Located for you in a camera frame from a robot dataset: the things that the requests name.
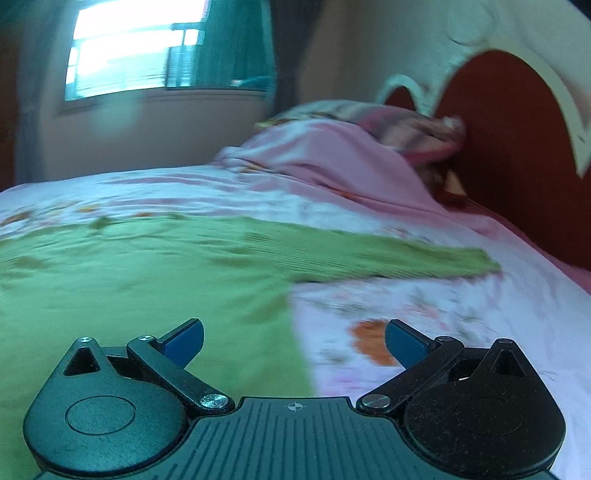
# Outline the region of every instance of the green cloth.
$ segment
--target green cloth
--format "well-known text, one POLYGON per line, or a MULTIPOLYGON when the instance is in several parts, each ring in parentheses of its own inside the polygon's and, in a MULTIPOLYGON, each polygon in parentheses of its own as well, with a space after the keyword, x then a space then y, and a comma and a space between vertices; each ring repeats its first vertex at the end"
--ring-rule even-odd
POLYGON ((292 332, 292 283, 499 268, 478 249, 250 218, 104 219, 2 241, 0 478, 37 472, 22 420, 77 337, 125 345, 198 317, 206 340, 192 374, 236 400, 307 396, 314 392, 292 332))

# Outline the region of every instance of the window sill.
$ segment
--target window sill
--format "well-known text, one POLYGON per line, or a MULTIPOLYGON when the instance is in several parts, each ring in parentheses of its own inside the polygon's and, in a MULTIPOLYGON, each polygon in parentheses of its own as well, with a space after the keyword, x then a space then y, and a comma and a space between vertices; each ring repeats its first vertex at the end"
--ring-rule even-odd
POLYGON ((240 89, 150 88, 113 92, 94 97, 61 102, 58 114, 76 113, 105 104, 130 102, 178 102, 180 100, 243 100, 262 101, 266 92, 240 89))

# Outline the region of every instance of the screw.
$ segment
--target screw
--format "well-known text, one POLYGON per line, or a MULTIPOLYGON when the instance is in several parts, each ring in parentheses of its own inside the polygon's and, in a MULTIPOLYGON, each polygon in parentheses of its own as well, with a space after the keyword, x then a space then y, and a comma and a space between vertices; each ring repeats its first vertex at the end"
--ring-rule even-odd
POLYGON ((199 400, 199 403, 205 408, 217 410, 219 408, 224 408, 229 401, 230 399, 221 393, 210 393, 209 395, 202 397, 201 400, 199 400))
POLYGON ((386 395, 371 393, 364 396, 361 403, 367 408, 386 408, 390 405, 390 399, 386 395))

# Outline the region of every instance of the red headboard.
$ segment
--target red headboard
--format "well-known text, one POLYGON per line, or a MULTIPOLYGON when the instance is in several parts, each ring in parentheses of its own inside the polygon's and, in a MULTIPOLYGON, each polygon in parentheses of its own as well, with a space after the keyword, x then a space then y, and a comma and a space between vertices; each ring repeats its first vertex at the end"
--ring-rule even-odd
MULTIPOLYGON (((408 108, 406 88, 386 101, 408 108)), ((453 168, 468 196, 507 218, 539 247, 591 270, 591 169, 576 172, 569 133, 551 89, 503 51, 469 60, 435 116, 459 115, 464 149, 453 168)))

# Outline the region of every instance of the curtain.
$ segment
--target curtain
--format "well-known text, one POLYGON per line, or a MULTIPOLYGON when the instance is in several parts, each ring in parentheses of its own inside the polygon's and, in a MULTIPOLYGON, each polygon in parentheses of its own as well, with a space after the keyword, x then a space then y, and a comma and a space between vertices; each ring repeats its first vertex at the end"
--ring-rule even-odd
POLYGON ((324 0, 268 0, 277 79, 273 115, 298 104, 297 72, 324 0))
POLYGON ((40 152, 40 103, 53 40, 69 0, 37 0, 28 5, 17 69, 20 116, 15 143, 16 183, 43 179, 40 152))
POLYGON ((261 0, 211 0, 203 29, 194 61, 195 87, 228 88, 233 80, 270 74, 261 0))

